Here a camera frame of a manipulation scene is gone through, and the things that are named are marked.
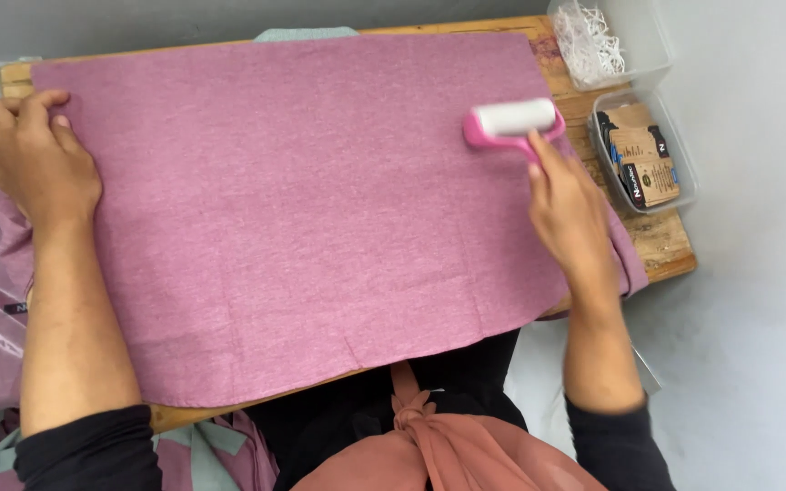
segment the clothing tag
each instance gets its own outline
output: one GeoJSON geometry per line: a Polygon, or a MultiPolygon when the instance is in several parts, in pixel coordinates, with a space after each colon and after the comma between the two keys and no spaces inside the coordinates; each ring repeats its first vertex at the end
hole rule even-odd
{"type": "Polygon", "coordinates": [[[29,311],[28,307],[26,307],[26,302],[23,303],[9,303],[2,307],[2,310],[9,316],[16,316],[18,314],[25,314],[29,311]]]}

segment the person's left hand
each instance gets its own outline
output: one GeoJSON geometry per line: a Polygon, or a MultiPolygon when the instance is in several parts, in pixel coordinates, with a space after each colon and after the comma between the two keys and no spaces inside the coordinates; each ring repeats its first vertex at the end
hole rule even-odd
{"type": "Polygon", "coordinates": [[[68,101],[63,90],[0,99],[0,190],[35,230],[64,220],[92,221],[102,193],[93,157],[65,116],[48,109],[68,101]]]}

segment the black sleeve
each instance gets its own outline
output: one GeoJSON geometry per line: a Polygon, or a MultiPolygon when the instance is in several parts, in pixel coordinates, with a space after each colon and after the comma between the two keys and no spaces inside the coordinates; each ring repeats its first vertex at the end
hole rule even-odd
{"type": "Polygon", "coordinates": [[[609,491],[674,491],[669,467],[650,434],[648,403],[635,411],[604,415],[566,399],[578,463],[609,491]]]}
{"type": "Polygon", "coordinates": [[[26,491],[160,491],[150,408],[101,412],[32,435],[16,446],[26,491]]]}

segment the person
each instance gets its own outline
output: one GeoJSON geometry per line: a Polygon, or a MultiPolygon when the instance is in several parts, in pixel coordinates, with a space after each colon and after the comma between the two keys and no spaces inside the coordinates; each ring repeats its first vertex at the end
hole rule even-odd
{"type": "MultiPolygon", "coordinates": [[[[68,98],[0,99],[0,189],[32,224],[35,250],[15,469],[30,491],[157,490],[150,410],[93,244],[102,184],[68,119],[50,117],[68,98]]],[[[673,489],[621,312],[605,198],[577,160],[536,132],[529,140],[542,162],[529,165],[529,217],[572,297],[563,385],[577,461],[610,490],[673,489]]],[[[516,340],[513,331],[410,364],[438,412],[526,428],[502,391],[516,340]]],[[[376,369],[247,410],[280,466],[275,488],[391,429],[390,394],[389,372],[376,369]]]]}

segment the pink lint roller handle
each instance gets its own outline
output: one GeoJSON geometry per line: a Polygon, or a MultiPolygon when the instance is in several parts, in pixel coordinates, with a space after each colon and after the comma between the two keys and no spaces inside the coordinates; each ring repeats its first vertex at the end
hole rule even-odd
{"type": "Polygon", "coordinates": [[[548,141],[566,132],[566,121],[552,100],[475,106],[463,120],[463,135],[472,146],[518,149],[530,162],[540,162],[527,140],[527,132],[533,128],[548,141]]]}

